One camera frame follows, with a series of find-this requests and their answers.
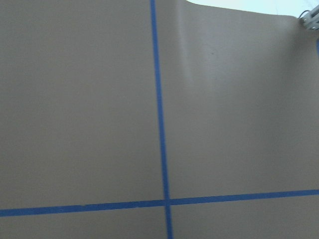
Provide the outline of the aluminium frame post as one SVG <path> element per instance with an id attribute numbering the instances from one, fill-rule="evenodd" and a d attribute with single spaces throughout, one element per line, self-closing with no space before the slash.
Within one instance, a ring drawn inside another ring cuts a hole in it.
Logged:
<path id="1" fill-rule="evenodd" d="M 299 16 L 300 24 L 307 30 L 319 29 L 319 5 L 312 10 L 305 10 Z"/>

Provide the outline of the brown paper table cover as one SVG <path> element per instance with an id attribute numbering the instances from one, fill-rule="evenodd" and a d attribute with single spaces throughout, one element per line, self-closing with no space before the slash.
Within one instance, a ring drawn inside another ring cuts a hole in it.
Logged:
<path id="1" fill-rule="evenodd" d="M 186 0 L 1 1 L 1 238 L 318 238 L 318 44 Z"/>

